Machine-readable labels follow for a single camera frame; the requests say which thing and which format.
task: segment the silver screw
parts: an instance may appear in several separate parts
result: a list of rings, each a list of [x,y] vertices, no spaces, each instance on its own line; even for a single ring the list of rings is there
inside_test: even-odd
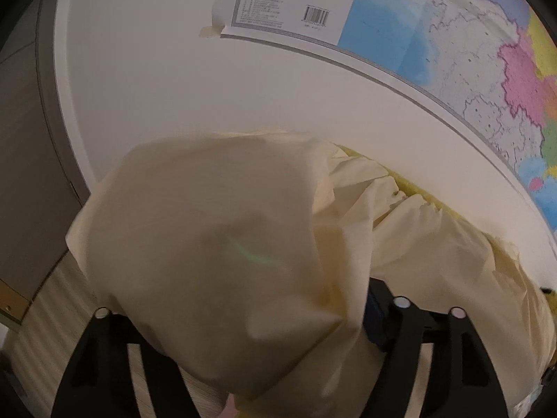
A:
[[[95,317],[97,319],[102,319],[107,317],[110,314],[110,311],[108,308],[99,308],[97,309],[97,311],[95,311]]]
[[[395,297],[393,302],[397,308],[410,308],[410,300],[406,297]]]
[[[452,308],[450,313],[457,319],[464,319],[466,317],[466,311],[459,307]]]

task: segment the cream cloth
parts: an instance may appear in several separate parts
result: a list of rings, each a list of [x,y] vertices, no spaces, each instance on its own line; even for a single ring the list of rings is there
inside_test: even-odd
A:
[[[383,362],[361,331],[370,275],[419,307],[465,308],[509,409],[555,349],[543,296],[501,249],[303,133],[140,146],[68,245],[100,303],[253,418],[359,416]],[[426,384],[421,370],[407,416]]]

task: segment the yellow fabric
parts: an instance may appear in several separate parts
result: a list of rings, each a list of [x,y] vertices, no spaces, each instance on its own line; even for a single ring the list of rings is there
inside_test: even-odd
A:
[[[419,307],[465,308],[509,409],[555,349],[545,299],[497,244],[306,134],[136,148],[68,245],[101,304],[252,418],[360,415],[383,363],[361,331],[370,275]]]

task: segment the barcode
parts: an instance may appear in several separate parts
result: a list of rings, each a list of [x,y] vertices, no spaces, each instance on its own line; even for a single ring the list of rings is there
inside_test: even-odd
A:
[[[325,9],[314,8],[313,6],[308,6],[304,15],[304,22],[310,22],[317,25],[325,26],[325,24],[327,23],[327,17],[329,17],[329,11],[326,11]]]

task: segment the map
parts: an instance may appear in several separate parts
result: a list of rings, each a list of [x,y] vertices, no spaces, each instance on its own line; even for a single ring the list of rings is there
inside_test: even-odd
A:
[[[557,235],[557,48],[525,0],[238,0],[235,17],[440,101],[506,160]]]

